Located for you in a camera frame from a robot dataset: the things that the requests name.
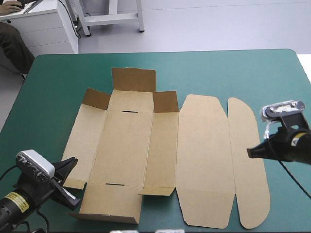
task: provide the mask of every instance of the wire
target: wire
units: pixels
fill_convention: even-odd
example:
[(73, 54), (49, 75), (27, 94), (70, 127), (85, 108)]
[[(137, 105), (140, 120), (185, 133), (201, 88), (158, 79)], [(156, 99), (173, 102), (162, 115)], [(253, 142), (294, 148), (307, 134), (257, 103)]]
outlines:
[(49, 231), (50, 231), (50, 224), (49, 224), (48, 218), (45, 217), (45, 215), (44, 215), (43, 213), (40, 212), (40, 208), (41, 208), (41, 206), (39, 206), (39, 207), (37, 208), (37, 214), (38, 214), (39, 216), (41, 216), (41, 217), (44, 219), (44, 221), (45, 221), (45, 223), (46, 223), (46, 225), (47, 225), (47, 229), (46, 229), (45, 233), (49, 233)]
[(4, 176), (12, 169), (14, 169), (15, 167), (17, 167), (17, 165), (14, 165), (12, 167), (10, 167), (9, 169), (7, 169), (3, 174), (2, 176), (0, 177), (0, 181), (4, 178)]
[(27, 226), (27, 233), (30, 233), (30, 225), (29, 222), (27, 221), (23, 221), (22, 223), (18, 224), (17, 226), (23, 225), (25, 224)]
[(304, 189), (304, 187), (298, 182), (298, 180), (296, 180), (296, 178), (292, 175), (292, 173), (287, 169), (287, 167), (285, 167), (285, 165), (282, 163), (282, 161), (278, 161), (281, 166), (285, 169), (285, 171), (287, 172), (287, 174), (289, 174), (289, 176), (293, 179), (293, 181), (295, 181), (295, 183), (299, 186), (299, 188), (307, 195), (308, 198), (311, 199), (311, 195)]
[(78, 38), (80, 39), (80, 38), (81, 38), (81, 35), (76, 31), (75, 26), (74, 26), (74, 24), (73, 24), (73, 22), (72, 22), (72, 20), (71, 20), (69, 11), (67, 10), (67, 7), (64, 5), (64, 3), (63, 3), (61, 0), (58, 0), (58, 1), (64, 6), (65, 10), (67, 11), (67, 14), (68, 14), (69, 19), (70, 19), (70, 22), (71, 22), (72, 29), (73, 29), (73, 31), (74, 31), (76, 37), (78, 37)]
[(299, 181), (292, 175), (292, 173), (287, 169), (287, 167), (283, 164), (283, 162), (279, 159), (278, 154), (274, 151), (272, 148), (271, 142), (268, 139), (268, 144), (270, 146), (270, 149), (274, 156), (277, 158), (278, 162), (281, 164), (281, 166), (284, 168), (284, 170), (287, 172), (287, 174), (292, 178), (293, 181), (298, 185), (298, 187), (307, 195), (309, 199), (311, 199), (311, 195), (306, 191), (306, 189), (299, 183)]

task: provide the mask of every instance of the person's leg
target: person's leg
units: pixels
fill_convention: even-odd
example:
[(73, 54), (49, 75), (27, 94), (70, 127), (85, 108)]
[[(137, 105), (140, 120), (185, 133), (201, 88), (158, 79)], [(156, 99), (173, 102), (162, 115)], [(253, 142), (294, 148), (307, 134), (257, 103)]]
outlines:
[(34, 56), (24, 44), (19, 31), (9, 24), (0, 22), (0, 48), (12, 64), (27, 74), (34, 62)]

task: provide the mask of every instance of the cardboard panel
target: cardboard panel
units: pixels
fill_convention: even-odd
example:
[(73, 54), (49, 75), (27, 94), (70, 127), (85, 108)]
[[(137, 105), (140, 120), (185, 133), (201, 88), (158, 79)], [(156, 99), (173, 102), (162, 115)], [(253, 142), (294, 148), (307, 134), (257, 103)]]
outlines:
[(62, 158), (62, 160), (71, 157), (78, 159), (78, 164), (65, 182), (66, 187), (83, 189), (84, 183), (88, 181), (106, 113), (106, 110), (81, 104)]
[(153, 113), (109, 111), (91, 183), (143, 187)]
[(144, 187), (140, 192), (141, 195), (154, 195), (154, 196), (170, 196), (174, 191), (174, 187), (160, 188), (160, 187)]
[(139, 223), (142, 196), (138, 193), (141, 190), (138, 187), (88, 183), (80, 213), (112, 216), (109, 221), (133, 217)]
[(155, 113), (179, 112), (176, 91), (154, 92), (153, 99)]
[(228, 117), (236, 195), (241, 224), (252, 229), (270, 210), (270, 193), (263, 159), (251, 159), (247, 148), (260, 143), (253, 111), (241, 100), (228, 100)]
[(156, 71), (138, 68), (112, 68), (113, 87), (120, 91), (156, 91)]
[(181, 109), (176, 187), (189, 225), (228, 225), (235, 194), (229, 125), (215, 97), (188, 95)]
[(109, 111), (150, 112), (154, 111), (152, 93), (138, 91), (113, 91)]
[(76, 219), (83, 219), (83, 220), (138, 224), (135, 218), (133, 217), (109, 216), (109, 215), (100, 215), (100, 214), (76, 214), (76, 213), (68, 213), (68, 214), (72, 217), (75, 217)]
[(82, 103), (95, 108), (107, 110), (109, 100), (109, 94), (88, 88), (86, 90)]
[(163, 194), (163, 189), (175, 188), (175, 172), (177, 157), (179, 113), (155, 113), (152, 124), (151, 139), (148, 152), (148, 162), (145, 174), (144, 194)]
[(188, 225), (224, 229), (234, 194), (177, 188), (183, 218)]

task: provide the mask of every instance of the white drawer cabinet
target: white drawer cabinet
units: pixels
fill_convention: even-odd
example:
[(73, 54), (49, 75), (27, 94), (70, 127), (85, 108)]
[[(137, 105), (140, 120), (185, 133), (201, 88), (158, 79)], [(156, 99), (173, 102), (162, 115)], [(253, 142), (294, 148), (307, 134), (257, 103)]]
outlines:
[(29, 13), (1, 16), (0, 21), (19, 30), (34, 56), (79, 53), (70, 17), (58, 0), (43, 0)]

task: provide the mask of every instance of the desk drawer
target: desk drawer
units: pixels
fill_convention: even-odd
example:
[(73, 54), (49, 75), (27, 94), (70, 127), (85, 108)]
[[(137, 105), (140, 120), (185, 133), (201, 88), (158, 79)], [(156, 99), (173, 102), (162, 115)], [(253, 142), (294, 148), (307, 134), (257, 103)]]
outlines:
[(36, 32), (51, 28), (60, 28), (63, 26), (58, 13), (49, 13), (37, 16), (29, 16), (22, 18), (13, 18), (4, 20), (19, 30), (20, 33)]
[(55, 44), (69, 40), (64, 28), (53, 28), (30, 33), (22, 33), (21, 37), (27, 47)]
[(42, 54), (73, 54), (73, 48), (69, 41), (42, 45), (36, 47), (30, 47), (29, 50), (33, 53), (35, 57)]

